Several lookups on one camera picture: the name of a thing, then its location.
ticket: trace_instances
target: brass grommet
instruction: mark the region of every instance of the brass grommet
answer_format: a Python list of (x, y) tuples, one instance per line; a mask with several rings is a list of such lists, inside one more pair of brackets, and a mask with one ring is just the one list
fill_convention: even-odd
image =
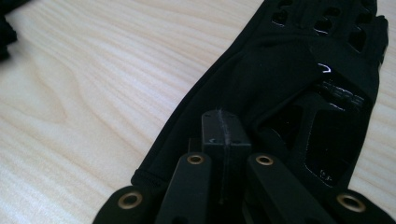
[(261, 165), (272, 165), (274, 164), (273, 159), (271, 159), (270, 157), (261, 155), (256, 157), (256, 162), (258, 162)]
[(204, 162), (204, 157), (200, 155), (191, 155), (187, 158), (187, 161), (193, 165), (199, 165)]
[(338, 194), (337, 202), (353, 212), (362, 213), (366, 210), (366, 205), (361, 200), (347, 193)]
[(131, 191), (119, 198), (119, 207), (122, 209), (132, 209), (143, 202), (143, 195), (139, 191)]

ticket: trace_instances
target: wooden table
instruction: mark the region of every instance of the wooden table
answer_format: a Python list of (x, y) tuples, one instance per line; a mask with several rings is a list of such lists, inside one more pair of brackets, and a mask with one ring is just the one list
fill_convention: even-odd
[[(90, 223), (262, 0), (35, 0), (7, 16), (0, 63), (0, 222)], [(350, 187), (396, 217), (396, 1)]]

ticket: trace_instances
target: glove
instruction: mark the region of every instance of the glove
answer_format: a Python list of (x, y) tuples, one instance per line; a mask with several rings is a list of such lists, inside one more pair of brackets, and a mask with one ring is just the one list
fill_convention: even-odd
[[(240, 118), (252, 152), (279, 157), (318, 200), (331, 188), (346, 188), (388, 45), (388, 22), (375, 14), (375, 0), (265, 0), (166, 122), (135, 171), (133, 188), (161, 198), (210, 110)], [(111, 206), (119, 214), (114, 198), (125, 190), (113, 194), (97, 220)], [(215, 194), (231, 196), (235, 189), (228, 191)], [(155, 207), (147, 211), (155, 214)], [(224, 218), (215, 220), (238, 223), (239, 217)]]

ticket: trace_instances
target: black plastic part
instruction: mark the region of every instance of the black plastic part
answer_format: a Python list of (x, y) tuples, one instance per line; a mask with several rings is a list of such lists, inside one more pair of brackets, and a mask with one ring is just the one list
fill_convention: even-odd
[(93, 224), (149, 224), (153, 223), (166, 189), (129, 186), (117, 190), (101, 208)]
[(156, 224), (207, 223), (211, 163), (202, 152), (188, 153), (180, 158)]
[(251, 144), (239, 118), (224, 110), (202, 117), (202, 151), (213, 161), (212, 221), (243, 222), (241, 205)]
[(396, 223), (390, 215), (351, 189), (330, 190), (325, 197), (324, 207), (341, 224)]
[(288, 168), (272, 155), (258, 153), (248, 158), (247, 182), (271, 223), (336, 223)]
[(321, 80), (258, 128), (261, 145), (317, 198), (331, 187), (347, 187), (373, 107), (367, 94), (322, 66)]
[(214, 163), (215, 195), (219, 203), (241, 196), (251, 144), (238, 117), (223, 110), (202, 115), (202, 151)]

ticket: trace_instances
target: light wood surface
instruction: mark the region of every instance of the light wood surface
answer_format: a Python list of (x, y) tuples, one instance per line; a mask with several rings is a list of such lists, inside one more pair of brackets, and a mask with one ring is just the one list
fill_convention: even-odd
[[(0, 63), (0, 222), (91, 223), (261, 0), (34, 0)], [(396, 217), (396, 1), (350, 187)]]

